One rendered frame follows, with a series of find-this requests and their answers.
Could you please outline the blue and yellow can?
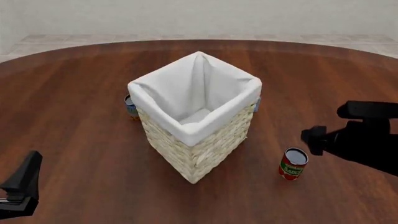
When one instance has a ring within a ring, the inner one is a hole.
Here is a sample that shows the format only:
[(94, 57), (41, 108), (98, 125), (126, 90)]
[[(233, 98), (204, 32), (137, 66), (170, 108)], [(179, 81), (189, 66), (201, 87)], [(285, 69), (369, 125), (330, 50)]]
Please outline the blue and yellow can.
[(126, 105), (127, 112), (129, 116), (134, 120), (134, 121), (139, 121), (140, 117), (137, 112), (135, 104), (132, 102), (130, 95), (125, 96), (124, 98), (124, 103)]

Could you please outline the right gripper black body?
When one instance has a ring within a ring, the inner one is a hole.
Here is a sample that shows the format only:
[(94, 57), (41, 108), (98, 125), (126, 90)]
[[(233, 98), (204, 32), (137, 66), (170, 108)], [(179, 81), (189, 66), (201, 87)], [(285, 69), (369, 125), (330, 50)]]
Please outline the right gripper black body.
[(327, 144), (326, 126), (313, 126), (301, 131), (301, 140), (314, 156), (322, 156)]

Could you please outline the red tomato sauce can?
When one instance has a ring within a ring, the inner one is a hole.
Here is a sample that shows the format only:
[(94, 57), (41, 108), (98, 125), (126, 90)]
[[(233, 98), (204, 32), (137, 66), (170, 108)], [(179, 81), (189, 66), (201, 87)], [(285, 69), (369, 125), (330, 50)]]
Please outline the red tomato sauce can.
[(308, 164), (307, 154), (296, 147), (288, 148), (279, 165), (279, 175), (286, 180), (297, 180)]

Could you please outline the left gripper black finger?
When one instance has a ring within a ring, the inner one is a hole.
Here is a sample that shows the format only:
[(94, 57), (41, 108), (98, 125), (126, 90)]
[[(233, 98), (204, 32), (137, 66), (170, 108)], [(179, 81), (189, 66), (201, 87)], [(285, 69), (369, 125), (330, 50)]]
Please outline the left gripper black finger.
[(6, 192), (6, 200), (23, 200), (26, 197), (39, 199), (39, 172), (42, 155), (30, 151), (17, 170), (2, 184), (0, 189)]

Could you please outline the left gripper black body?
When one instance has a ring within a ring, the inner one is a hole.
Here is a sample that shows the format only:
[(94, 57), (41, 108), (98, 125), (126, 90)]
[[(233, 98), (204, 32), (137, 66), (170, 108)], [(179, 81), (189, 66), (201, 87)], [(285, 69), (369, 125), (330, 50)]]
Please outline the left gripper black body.
[(0, 198), (0, 216), (32, 216), (39, 204), (39, 191), (3, 188), (6, 198)]

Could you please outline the black plate on stalk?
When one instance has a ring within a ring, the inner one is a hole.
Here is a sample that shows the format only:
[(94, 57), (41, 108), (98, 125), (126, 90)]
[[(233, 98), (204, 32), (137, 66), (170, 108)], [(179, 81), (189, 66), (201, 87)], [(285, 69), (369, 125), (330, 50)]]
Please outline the black plate on stalk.
[(336, 113), (343, 119), (398, 119), (398, 103), (349, 100)]

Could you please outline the woven basket with white liner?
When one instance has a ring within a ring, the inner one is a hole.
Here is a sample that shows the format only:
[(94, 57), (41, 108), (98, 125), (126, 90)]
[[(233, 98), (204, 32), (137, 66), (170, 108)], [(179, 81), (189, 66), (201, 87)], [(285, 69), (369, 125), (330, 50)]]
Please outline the woven basket with white liner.
[(149, 144), (195, 184), (248, 135), (259, 78), (195, 52), (128, 83)]

